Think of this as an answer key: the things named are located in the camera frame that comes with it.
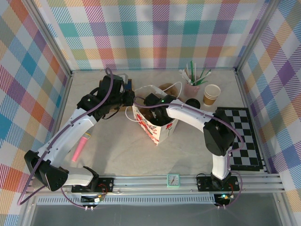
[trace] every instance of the pink cup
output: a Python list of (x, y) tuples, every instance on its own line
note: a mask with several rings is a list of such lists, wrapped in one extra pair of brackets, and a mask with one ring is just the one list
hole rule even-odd
[(198, 94), (200, 86), (191, 86), (188, 83), (185, 83), (184, 95), (190, 98), (196, 97)]

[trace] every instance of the plaid fabric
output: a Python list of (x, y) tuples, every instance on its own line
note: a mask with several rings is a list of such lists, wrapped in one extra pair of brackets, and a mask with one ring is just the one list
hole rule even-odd
[(256, 127), (301, 225), (301, 1), (282, 0), (243, 68)]
[(24, 162), (53, 130), (67, 76), (21, 0), (0, 3), (0, 226), (14, 226)]
[(70, 67), (232, 68), (268, 0), (35, 0)]

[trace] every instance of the chessboard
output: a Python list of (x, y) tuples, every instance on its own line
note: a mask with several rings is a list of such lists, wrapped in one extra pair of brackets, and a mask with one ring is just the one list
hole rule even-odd
[[(218, 107), (216, 111), (224, 111), (226, 113), (232, 127), (239, 132), (245, 143), (244, 147), (240, 151), (236, 151), (231, 154), (231, 169), (245, 171), (260, 171), (263, 169), (249, 109)], [(238, 148), (240, 144), (241, 143), (236, 137), (232, 149)]]

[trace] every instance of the pink highlighter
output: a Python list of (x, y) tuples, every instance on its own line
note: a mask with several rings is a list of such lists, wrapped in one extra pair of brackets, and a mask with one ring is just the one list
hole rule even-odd
[(92, 133), (92, 128), (88, 129), (88, 131), (80, 138), (79, 145), (77, 146), (74, 155), (72, 157), (72, 161), (77, 161), (81, 150), (83, 150), (86, 142), (90, 139)]

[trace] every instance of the teal clock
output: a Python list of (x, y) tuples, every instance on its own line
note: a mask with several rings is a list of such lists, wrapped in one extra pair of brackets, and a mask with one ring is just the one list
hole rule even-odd
[(180, 187), (180, 175), (168, 174), (167, 175), (167, 187)]

